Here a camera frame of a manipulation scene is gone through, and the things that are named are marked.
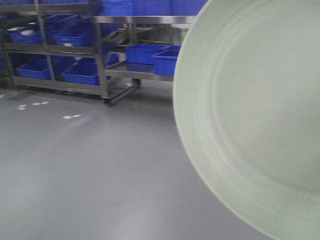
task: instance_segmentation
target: tape mark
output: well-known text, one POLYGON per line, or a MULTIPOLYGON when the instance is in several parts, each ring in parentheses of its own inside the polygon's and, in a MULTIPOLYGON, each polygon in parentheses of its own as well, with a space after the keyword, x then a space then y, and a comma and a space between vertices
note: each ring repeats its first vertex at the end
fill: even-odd
POLYGON ((79 117, 81 117, 81 115, 77 114, 73 116, 64 116, 63 119, 73 119, 73 118, 79 118, 79 117))

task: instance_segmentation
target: plastic crate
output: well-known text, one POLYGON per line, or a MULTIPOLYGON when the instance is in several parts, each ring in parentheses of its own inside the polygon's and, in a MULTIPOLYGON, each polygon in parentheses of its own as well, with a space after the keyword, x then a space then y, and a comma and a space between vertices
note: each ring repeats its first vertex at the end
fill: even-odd
POLYGON ((173 76, 178 55, 179 51, 177 50, 167 50, 153 55, 154 73, 156 75, 173 76))
POLYGON ((164 46, 163 48, 160 49, 161 52, 163 51, 180 51, 181 46, 180 45, 168 45, 168 46, 164 46))
POLYGON ((34 0, 0 0, 0 5, 34 4, 34 0))
POLYGON ((6 69, 5 59, 0 56, 0 71, 3 71, 6 69))
MULTIPOLYGON (((45 28, 46 35, 49 42, 54 40, 54 29, 55 27, 52 25, 49 25, 45 28)), ((44 43, 44 39, 38 24, 29 24, 27 27, 24 27, 18 31, 11 33, 10 36, 12 38, 12 41, 18 44, 43 44, 44 43), (21 32, 25 30, 34 30, 34 33, 31 35, 21 35, 21 32)))
MULTIPOLYGON (((111 53, 107 63, 104 66, 109 67, 109 66, 116 64, 118 62, 119 62, 119 54, 118 53, 111 53)), ((92 58, 92 57, 83 57, 78 61, 78 63, 96 64, 97 59, 92 58)))
POLYGON ((53 25, 54 26, 54 32, 53 34, 57 34, 59 32, 62 32, 64 30, 67 30, 71 28, 72 26, 76 25, 76 21, 79 20, 78 15, 53 15, 46 17, 44 19, 44 24, 46 26, 53 25))
POLYGON ((135 16, 170 16, 171 0, 134 0, 135 16))
POLYGON ((195 16, 208 0, 172 0, 172 15, 195 16))
POLYGON ((95 63, 81 62, 63 73, 69 83, 99 85, 98 66, 95 63))
POLYGON ((119 62, 119 54, 118 53, 111 53, 108 62, 105 64, 106 67, 109 67, 113 64, 119 62))
POLYGON ((94 45, 95 36, 93 30, 83 29, 77 24, 54 35, 54 39, 58 45, 92 47, 94 45))
POLYGON ((103 15, 133 16, 134 4, 132 0, 103 0, 103 15))
MULTIPOLYGON (((76 62, 75 58, 72 56, 62 58, 60 56, 52 57, 53 69, 56 76, 62 75, 64 71, 66 71, 76 62)), ((21 77, 46 80, 51 79, 49 63, 47 59, 43 58, 43 56, 31 60, 30 62, 16 68, 16 70, 21 77)))
POLYGON ((41 0, 42 4, 74 4, 77 2, 77 0, 41 0))
MULTIPOLYGON (((81 28, 85 28, 88 31, 94 30, 91 17, 79 20, 76 23, 81 26, 81 28)), ((103 37, 109 35, 110 33, 118 30, 121 27, 121 24, 118 23, 100 23, 99 25, 101 27, 101 35, 103 37)))
POLYGON ((53 64, 54 74, 56 77, 61 76, 63 72, 67 71, 76 59, 73 56, 65 56, 53 64))
POLYGON ((126 61, 133 64, 154 64, 153 55, 165 45, 137 44, 125 48, 126 61))
POLYGON ((21 77, 50 80, 49 63, 46 59, 37 58, 18 68, 21 77))

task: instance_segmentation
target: epoxy floor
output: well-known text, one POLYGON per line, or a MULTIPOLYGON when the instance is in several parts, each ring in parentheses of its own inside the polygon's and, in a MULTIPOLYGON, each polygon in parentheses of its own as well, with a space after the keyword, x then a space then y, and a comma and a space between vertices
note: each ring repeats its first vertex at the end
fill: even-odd
POLYGON ((0 239, 270 238, 198 177, 176 130, 172 84, 143 81, 109 108, 96 96, 0 88, 0 239))

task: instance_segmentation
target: white plate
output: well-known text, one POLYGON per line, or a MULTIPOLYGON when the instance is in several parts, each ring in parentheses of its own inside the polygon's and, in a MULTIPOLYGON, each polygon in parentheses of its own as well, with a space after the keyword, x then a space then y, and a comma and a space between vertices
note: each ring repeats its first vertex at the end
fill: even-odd
POLYGON ((276 240, 320 239, 320 1, 209 1, 173 97, 191 162, 233 213, 276 240))

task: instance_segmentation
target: white object in bin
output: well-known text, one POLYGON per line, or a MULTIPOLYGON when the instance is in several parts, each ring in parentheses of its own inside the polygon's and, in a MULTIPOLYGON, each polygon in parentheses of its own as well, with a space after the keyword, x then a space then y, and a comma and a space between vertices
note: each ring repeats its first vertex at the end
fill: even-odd
POLYGON ((32 34, 34 34, 34 33, 35 33, 34 30, 28 29, 28 30, 22 31, 22 32, 21 32, 21 35, 23 35, 23 36, 30 36, 30 35, 32 35, 32 34))

